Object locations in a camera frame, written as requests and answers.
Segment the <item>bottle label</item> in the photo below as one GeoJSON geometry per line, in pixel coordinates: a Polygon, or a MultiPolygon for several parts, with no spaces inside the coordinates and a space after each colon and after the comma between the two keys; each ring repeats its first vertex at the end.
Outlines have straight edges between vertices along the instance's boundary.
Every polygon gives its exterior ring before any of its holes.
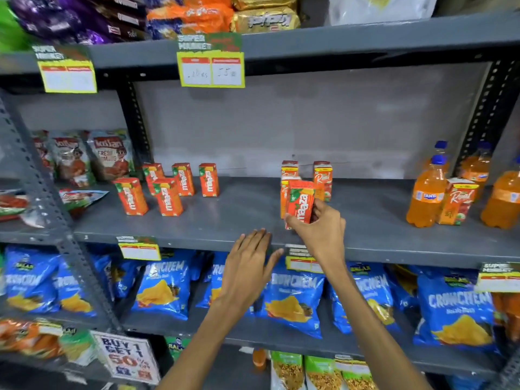
{"type": "Polygon", "coordinates": [[[470,180],[472,182],[485,182],[489,176],[489,173],[473,173],[470,171],[463,171],[462,178],[470,180]]]}
{"type": "Polygon", "coordinates": [[[493,189],[493,198],[506,202],[512,202],[513,204],[520,204],[520,193],[514,193],[512,191],[503,189],[493,189]]]}
{"type": "Polygon", "coordinates": [[[438,204],[443,201],[444,193],[428,193],[426,191],[413,190],[413,198],[430,204],[438,204]]]}

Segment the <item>maaza juice box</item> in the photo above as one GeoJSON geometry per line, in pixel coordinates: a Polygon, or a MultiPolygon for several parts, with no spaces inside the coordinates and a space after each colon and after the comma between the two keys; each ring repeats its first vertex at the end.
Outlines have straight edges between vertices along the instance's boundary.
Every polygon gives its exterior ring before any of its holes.
{"type": "Polygon", "coordinates": [[[145,173],[146,183],[152,196],[156,194],[153,188],[153,181],[159,178],[164,178],[164,172],[162,170],[162,164],[160,163],[146,163],[142,166],[142,171],[145,173]]]}
{"type": "Polygon", "coordinates": [[[314,182],[307,180],[290,180],[285,209],[288,214],[296,216],[304,223],[310,223],[313,212],[314,182]]]}
{"type": "Polygon", "coordinates": [[[314,162],[314,183],[323,183],[324,201],[330,201],[332,196],[332,165],[328,161],[314,162]]]}
{"type": "Polygon", "coordinates": [[[144,215],[148,212],[145,195],[137,178],[118,178],[112,181],[119,193],[127,215],[144,215]]]}
{"type": "Polygon", "coordinates": [[[202,163],[199,165],[200,186],[203,197],[218,197],[220,189],[218,187],[217,164],[202,163]]]}
{"type": "Polygon", "coordinates": [[[282,176],[300,176],[296,160],[282,161],[282,176]]]}
{"type": "Polygon", "coordinates": [[[183,211],[175,178],[158,178],[153,181],[159,211],[163,216],[179,216],[183,211]]]}
{"type": "Polygon", "coordinates": [[[444,194],[437,223],[459,226],[465,221],[467,212],[475,199],[478,185],[467,179],[448,179],[448,189],[444,194]]]}
{"type": "Polygon", "coordinates": [[[192,196],[195,194],[193,175],[190,163],[175,163],[172,165],[173,177],[177,181],[179,196],[192,196]]]}
{"type": "Polygon", "coordinates": [[[280,217],[283,219],[285,216],[285,205],[287,203],[287,192],[289,191],[290,180],[300,180],[299,176],[282,176],[280,183],[280,217]]]}

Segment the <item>person's left hand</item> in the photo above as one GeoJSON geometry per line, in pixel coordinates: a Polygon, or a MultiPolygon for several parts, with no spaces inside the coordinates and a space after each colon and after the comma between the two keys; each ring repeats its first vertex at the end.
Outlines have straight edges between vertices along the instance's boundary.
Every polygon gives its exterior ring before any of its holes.
{"type": "Polygon", "coordinates": [[[270,280],[273,267],[283,255],[284,250],[278,249],[264,266],[270,238],[271,233],[265,233],[264,229],[254,230],[248,236],[242,234],[227,256],[217,300],[238,308],[238,317],[259,297],[270,280]]]}

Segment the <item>fanta bottle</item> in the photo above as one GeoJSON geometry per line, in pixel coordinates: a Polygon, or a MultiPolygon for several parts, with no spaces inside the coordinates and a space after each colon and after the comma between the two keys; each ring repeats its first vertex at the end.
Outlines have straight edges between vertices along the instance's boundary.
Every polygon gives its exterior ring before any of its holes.
{"type": "Polygon", "coordinates": [[[489,162],[491,161],[491,144],[479,142],[477,151],[460,164],[459,177],[468,179],[478,185],[475,192],[476,202],[481,196],[489,176],[489,162]]]}
{"type": "Polygon", "coordinates": [[[416,227],[430,227],[435,222],[448,186],[443,171],[445,164],[446,157],[441,154],[434,155],[428,169],[415,181],[412,202],[406,214],[406,221],[410,224],[416,227]]]}
{"type": "MultiPolygon", "coordinates": [[[[435,143],[435,152],[433,153],[432,156],[434,156],[436,154],[442,154],[442,155],[445,156],[447,147],[448,147],[448,142],[447,141],[437,141],[435,143]]],[[[428,157],[425,160],[425,162],[424,162],[423,171],[427,170],[430,167],[431,163],[432,163],[432,157],[428,157]]],[[[450,167],[450,163],[449,163],[449,161],[447,160],[447,157],[446,157],[446,164],[443,165],[444,176],[448,175],[448,168],[449,167],[450,167]]]]}
{"type": "Polygon", "coordinates": [[[493,185],[491,198],[480,214],[490,227],[512,228],[520,215],[520,157],[514,171],[506,171],[493,185]]]}

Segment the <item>person's right hand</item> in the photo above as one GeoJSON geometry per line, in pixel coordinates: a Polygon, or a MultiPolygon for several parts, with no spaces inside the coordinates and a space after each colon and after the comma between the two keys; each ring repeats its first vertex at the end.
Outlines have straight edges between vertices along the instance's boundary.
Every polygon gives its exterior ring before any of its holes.
{"type": "Polygon", "coordinates": [[[338,210],[321,200],[314,200],[314,216],[317,220],[311,224],[303,223],[289,214],[285,214],[285,221],[302,238],[309,253],[330,277],[336,271],[346,268],[343,242],[345,219],[338,210]]]}

